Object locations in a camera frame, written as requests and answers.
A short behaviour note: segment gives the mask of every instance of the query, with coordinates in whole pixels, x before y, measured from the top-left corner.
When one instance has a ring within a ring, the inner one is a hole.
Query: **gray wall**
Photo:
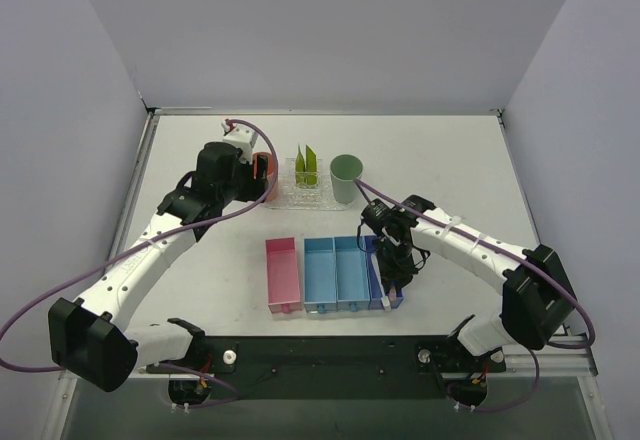
[[[4,323],[105,259],[146,113],[88,0],[0,0],[0,26]],[[0,355],[52,364],[46,308]],[[0,369],[0,438],[39,438],[56,378]]]
[[[540,236],[595,321],[617,438],[640,430],[639,5],[567,0],[506,116]]]
[[[504,107],[564,2],[90,1],[148,105],[377,113]]]

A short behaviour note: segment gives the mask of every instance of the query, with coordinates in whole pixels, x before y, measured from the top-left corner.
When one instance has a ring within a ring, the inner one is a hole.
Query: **white table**
[[[166,193],[195,167],[208,141],[222,136],[223,116],[161,116],[135,203],[127,245],[142,232]],[[535,235],[501,128],[492,116],[243,116],[273,141],[280,163],[308,143],[329,161],[352,153],[363,179],[403,200],[416,193],[481,231],[535,247]],[[266,150],[264,143],[257,146]],[[234,203],[225,212],[243,206]],[[302,275],[304,238],[355,235],[365,202],[346,211],[270,210],[262,206],[212,227],[176,261],[140,305],[131,325],[180,317],[209,335],[447,334],[500,298],[481,280],[432,256],[390,313],[297,312],[267,308],[265,240],[293,236]]]

